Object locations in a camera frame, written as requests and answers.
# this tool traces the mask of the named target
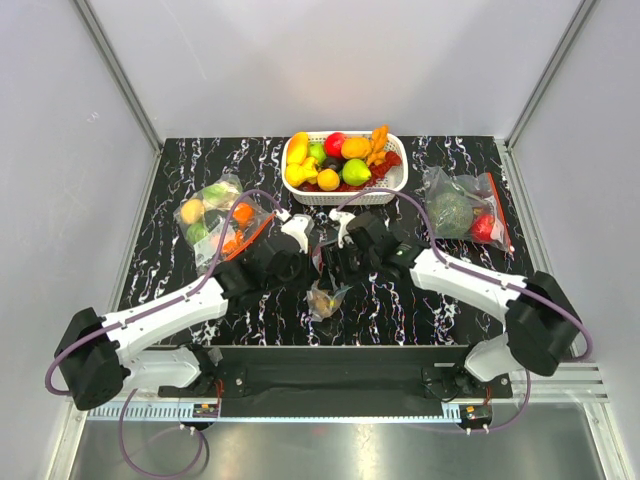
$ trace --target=white plastic basket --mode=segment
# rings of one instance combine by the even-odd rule
[[[319,142],[324,143],[329,135],[334,132],[307,132],[309,135],[309,142]],[[347,137],[367,137],[371,138],[372,132],[342,132]],[[282,152],[282,182],[284,186],[287,187],[294,198],[304,204],[304,205],[339,205],[345,200],[353,197],[355,194],[359,192],[303,192],[298,190],[297,188],[292,187],[287,179],[285,178],[284,171],[287,168],[287,151],[289,150],[289,140],[284,146],[284,151]],[[385,175],[384,178],[378,180],[375,187],[386,187],[395,190],[396,192],[402,190],[404,186],[407,184],[407,179],[409,178],[409,165],[407,162],[407,152],[404,150],[404,145],[398,137],[395,135],[388,134],[387,135],[387,144],[384,149],[386,151],[396,152],[402,158],[402,165],[391,167],[389,172]],[[363,195],[362,197],[354,200],[349,205],[382,205],[390,202],[393,199],[393,195],[391,193],[370,193],[368,195]]]

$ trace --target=white panel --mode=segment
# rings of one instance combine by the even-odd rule
[[[33,479],[63,404],[44,372],[107,308],[153,154],[68,0],[1,2],[0,62],[0,465]]]
[[[517,147],[554,272],[640,472],[640,3],[600,2]]]
[[[92,0],[160,135],[506,136],[579,0]]]

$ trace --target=tomato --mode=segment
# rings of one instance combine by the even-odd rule
[[[324,151],[330,157],[342,158],[342,144],[346,139],[347,136],[344,133],[332,133],[324,142]]]
[[[485,213],[476,218],[476,221],[471,225],[473,241],[478,243],[491,243],[493,241],[491,232],[493,231],[495,223],[496,217],[489,213]]]

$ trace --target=green apple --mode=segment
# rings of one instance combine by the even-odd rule
[[[324,146],[321,143],[309,144],[309,156],[315,158],[318,161],[318,166],[322,166],[327,154],[324,151]]]

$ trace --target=marble surface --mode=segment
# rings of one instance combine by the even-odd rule
[[[173,219],[180,202],[221,174],[238,175],[245,188],[273,194],[292,213],[313,216],[322,230],[333,228],[330,207],[306,207],[293,199],[280,179],[287,138],[188,138],[167,140],[142,228],[129,267],[120,308],[126,309],[177,290],[196,278],[193,253]],[[491,172],[499,190],[515,251],[502,252],[467,242],[442,241],[448,253],[494,270],[529,275],[533,267],[491,137],[401,137],[410,176],[404,191],[423,197],[422,173],[440,165],[449,174]],[[263,200],[258,200],[269,208]],[[354,213],[365,207],[354,208]],[[371,207],[406,235],[426,238],[425,228],[406,202],[394,199]],[[162,343],[205,345],[429,345],[470,343],[502,331],[500,323],[457,300],[397,285],[382,275],[349,290],[342,307],[323,322],[311,322],[302,294],[286,290],[265,295],[241,314],[194,325]]]

